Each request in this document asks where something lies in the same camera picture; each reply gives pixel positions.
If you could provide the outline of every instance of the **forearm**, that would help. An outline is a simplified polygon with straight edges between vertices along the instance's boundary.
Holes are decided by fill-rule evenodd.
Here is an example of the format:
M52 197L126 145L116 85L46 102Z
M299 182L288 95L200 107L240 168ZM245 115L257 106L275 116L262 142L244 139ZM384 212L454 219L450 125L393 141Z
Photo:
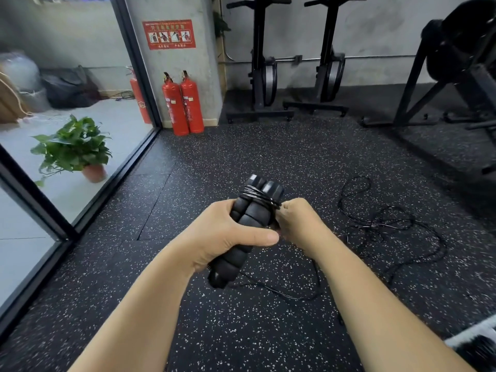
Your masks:
M473 371L330 230L304 241L327 277L367 372Z
M164 370L193 268L172 241L145 268L69 372Z

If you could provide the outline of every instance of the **red fire extinguisher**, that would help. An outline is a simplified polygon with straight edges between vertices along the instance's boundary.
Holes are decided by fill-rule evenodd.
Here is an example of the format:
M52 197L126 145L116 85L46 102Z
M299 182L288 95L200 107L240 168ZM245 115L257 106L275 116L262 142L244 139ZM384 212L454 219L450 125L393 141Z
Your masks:
M203 126L202 108L200 107L200 98L198 97L198 87L193 82L188 73L183 70L184 78L181 82L181 92L183 93L184 109L188 117L189 130L192 133L202 133L205 130Z
M164 85L162 91L164 92L165 101L167 102L167 109L169 110L172 128L176 136L185 136L189 134L188 121L184 113L183 97L181 95L181 87L174 83L168 73L164 72Z
M141 93L140 90L140 85L138 84L138 80L136 79L136 76L134 75L134 70L131 66L126 66L127 69L131 71L131 74L133 77L131 78L131 88L133 89L134 97L136 98L136 101L138 102L138 106L140 107L139 111L141 112L141 117L143 118L143 121L146 124L152 124L152 120L150 119L150 115L148 114L148 110L146 109L146 104L143 98L143 94Z

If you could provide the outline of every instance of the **white tile floor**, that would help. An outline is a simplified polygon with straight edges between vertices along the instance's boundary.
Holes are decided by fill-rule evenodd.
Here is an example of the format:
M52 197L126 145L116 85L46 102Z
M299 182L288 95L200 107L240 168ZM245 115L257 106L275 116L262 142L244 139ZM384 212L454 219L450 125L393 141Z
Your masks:
M31 136L53 134L72 113L102 123L100 129L112 139L107 146L113 154L106 166L108 177L124 162L152 129L141 118L135 100L103 100L88 108L50 110L25 119L19 125L0 125L0 144L33 180L39 180L43 158L30 153L37 141ZM105 181L92 184L80 172L63 172L48 178L42 192L72 222ZM52 246L53 240L0 189L0 306Z

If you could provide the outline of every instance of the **red sign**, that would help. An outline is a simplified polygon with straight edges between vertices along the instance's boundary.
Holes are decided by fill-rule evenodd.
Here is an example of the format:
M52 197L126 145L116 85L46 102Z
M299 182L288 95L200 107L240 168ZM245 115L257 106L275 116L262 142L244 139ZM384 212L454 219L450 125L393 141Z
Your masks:
M150 49L196 48L191 19L143 22Z

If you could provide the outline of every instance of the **gray wall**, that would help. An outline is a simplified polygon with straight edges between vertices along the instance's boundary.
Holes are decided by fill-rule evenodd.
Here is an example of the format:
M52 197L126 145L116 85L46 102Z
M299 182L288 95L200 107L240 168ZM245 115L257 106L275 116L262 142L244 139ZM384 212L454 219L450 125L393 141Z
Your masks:
M181 81L183 70L198 85L203 118L207 125L218 121L222 109L215 38L210 0L126 0L138 37L143 60L152 89L157 99L162 120L169 120L167 105L162 95L163 72L167 71L175 82ZM191 19L195 34L195 49L148 48L142 21Z
M129 56L109 2L0 0L0 17L0 43L22 49L39 67L82 65L101 90L130 88Z
M227 10L222 0L224 19L232 29L226 32L226 51L236 60L250 60L253 12L241 7ZM293 0L291 5L271 5L266 12L265 56L303 55L319 57L327 8L308 8L308 0ZM340 8L334 47L347 56L414 55L420 33L431 19L444 18L466 0L367 0L349 1ZM376 85L405 83L413 58L349 59L342 84ZM299 66L278 64L278 87L313 87L318 61ZM228 88L249 88L249 65L227 67ZM430 82L423 72L420 82Z

